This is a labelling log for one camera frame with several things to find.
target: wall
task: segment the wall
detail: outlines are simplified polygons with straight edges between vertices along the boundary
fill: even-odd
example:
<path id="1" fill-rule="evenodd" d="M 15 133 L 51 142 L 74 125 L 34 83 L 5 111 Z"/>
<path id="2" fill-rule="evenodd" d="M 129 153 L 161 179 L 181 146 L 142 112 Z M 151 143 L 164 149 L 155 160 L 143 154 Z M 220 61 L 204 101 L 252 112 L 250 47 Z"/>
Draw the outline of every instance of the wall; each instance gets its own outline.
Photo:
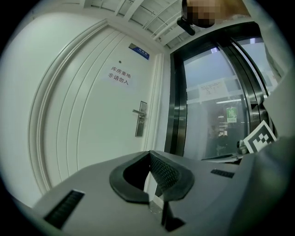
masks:
<path id="1" fill-rule="evenodd" d="M 28 155 L 28 121 L 35 91 L 59 52 L 98 19 L 51 13 L 26 26 L 0 62 L 0 163 L 11 194 L 28 206 L 41 197 Z"/>

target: black metal frame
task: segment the black metal frame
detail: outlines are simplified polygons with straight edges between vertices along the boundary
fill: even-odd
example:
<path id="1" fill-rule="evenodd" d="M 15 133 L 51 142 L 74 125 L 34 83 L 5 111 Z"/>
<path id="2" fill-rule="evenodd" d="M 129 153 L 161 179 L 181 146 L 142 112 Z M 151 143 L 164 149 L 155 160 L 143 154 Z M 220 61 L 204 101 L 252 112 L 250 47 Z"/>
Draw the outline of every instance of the black metal frame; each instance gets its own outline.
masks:
<path id="1" fill-rule="evenodd" d="M 269 123 L 269 117 L 263 107 L 263 90 L 250 65 L 239 50 L 233 45 L 236 41 L 261 37 L 260 29 L 254 22 L 236 24 L 205 34 L 171 54 L 171 88 L 170 105 L 167 125 L 165 152 L 183 156 L 186 125 L 187 125 L 187 93 L 183 62 L 212 48 L 219 47 L 231 62 L 244 91 L 248 116 L 249 132 L 252 132 L 262 120 Z M 264 79 L 258 67 L 245 52 L 241 50 L 257 71 L 263 89 L 266 89 Z"/>

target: silver door handle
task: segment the silver door handle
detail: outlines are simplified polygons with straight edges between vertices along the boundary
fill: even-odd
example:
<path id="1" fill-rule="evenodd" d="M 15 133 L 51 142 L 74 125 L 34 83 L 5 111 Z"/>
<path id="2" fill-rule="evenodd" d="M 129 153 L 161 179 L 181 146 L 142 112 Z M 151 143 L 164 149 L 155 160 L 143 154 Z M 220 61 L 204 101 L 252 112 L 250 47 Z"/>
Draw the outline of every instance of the silver door handle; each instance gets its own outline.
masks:
<path id="1" fill-rule="evenodd" d="M 134 112 L 134 113 L 137 113 L 137 114 L 139 114 L 140 116 L 142 116 L 142 117 L 146 117 L 147 116 L 147 114 L 145 113 L 145 112 L 140 112 L 140 111 L 138 111 L 138 110 L 132 110 L 132 112 Z"/>

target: person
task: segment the person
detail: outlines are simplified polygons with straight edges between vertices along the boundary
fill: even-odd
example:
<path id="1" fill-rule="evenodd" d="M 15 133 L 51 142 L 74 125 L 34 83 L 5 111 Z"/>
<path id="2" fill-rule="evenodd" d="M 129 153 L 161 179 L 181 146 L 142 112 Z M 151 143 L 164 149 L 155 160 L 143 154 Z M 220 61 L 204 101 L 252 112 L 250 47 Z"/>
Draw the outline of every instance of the person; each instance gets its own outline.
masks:
<path id="1" fill-rule="evenodd" d="M 264 107 L 279 137 L 295 136 L 295 109 L 292 109 L 295 101 L 294 56 L 275 21 L 264 9 L 254 0 L 183 0 L 183 14 L 185 18 L 190 18 L 190 22 L 203 28 L 234 15 L 250 16 L 258 24 L 267 60 L 279 82 L 264 101 Z"/>

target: black headset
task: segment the black headset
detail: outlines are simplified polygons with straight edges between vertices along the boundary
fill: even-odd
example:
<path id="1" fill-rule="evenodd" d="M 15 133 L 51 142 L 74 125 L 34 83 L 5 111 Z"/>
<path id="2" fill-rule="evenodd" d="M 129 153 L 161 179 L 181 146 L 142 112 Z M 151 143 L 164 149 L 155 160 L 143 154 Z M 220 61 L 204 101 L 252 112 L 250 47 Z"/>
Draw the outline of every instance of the black headset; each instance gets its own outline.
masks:
<path id="1" fill-rule="evenodd" d="M 198 19 L 198 13 L 193 13 L 191 9 L 188 9 L 186 0 L 182 0 L 181 17 L 177 20 L 177 24 L 191 36 L 195 35 L 193 24 L 201 28 L 209 28 L 214 25 L 209 19 Z"/>

